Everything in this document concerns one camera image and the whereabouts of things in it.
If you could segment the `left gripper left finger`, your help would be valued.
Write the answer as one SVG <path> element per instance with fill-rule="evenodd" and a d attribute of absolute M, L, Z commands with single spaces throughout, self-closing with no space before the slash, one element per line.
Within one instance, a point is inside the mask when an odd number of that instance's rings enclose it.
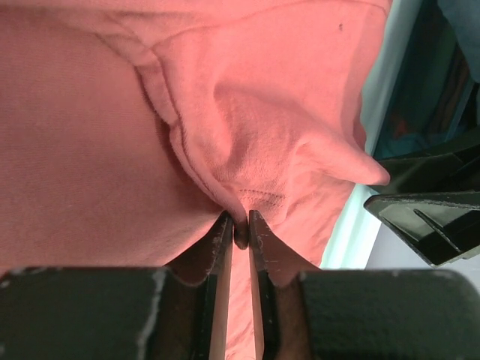
<path fill-rule="evenodd" d="M 25 267 L 1 277 L 3 359 L 223 359 L 233 220 L 165 266 Z"/>

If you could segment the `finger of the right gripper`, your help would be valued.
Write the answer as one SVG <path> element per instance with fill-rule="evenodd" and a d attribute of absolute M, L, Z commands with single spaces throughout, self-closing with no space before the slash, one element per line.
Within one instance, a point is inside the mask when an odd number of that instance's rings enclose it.
<path fill-rule="evenodd" d="M 431 267 L 479 255 L 478 191 L 379 194 L 364 207 Z"/>
<path fill-rule="evenodd" d="M 469 130 L 440 145 L 380 160 L 390 182 L 380 194 L 412 194 L 479 189 L 479 130 Z"/>

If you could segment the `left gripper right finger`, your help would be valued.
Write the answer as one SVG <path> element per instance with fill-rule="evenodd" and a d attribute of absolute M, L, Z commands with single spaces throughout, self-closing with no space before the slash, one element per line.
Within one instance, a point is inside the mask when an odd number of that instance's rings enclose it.
<path fill-rule="evenodd" d="M 479 292 L 449 270 L 322 270 L 249 214 L 258 359 L 477 359 Z"/>

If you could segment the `pink t shirt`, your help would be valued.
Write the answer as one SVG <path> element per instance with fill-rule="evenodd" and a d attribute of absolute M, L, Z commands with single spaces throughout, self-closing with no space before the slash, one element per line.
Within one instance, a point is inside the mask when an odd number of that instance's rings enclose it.
<path fill-rule="evenodd" d="M 314 265 L 390 1 L 3 1 L 1 270 L 162 266 L 223 210 Z"/>

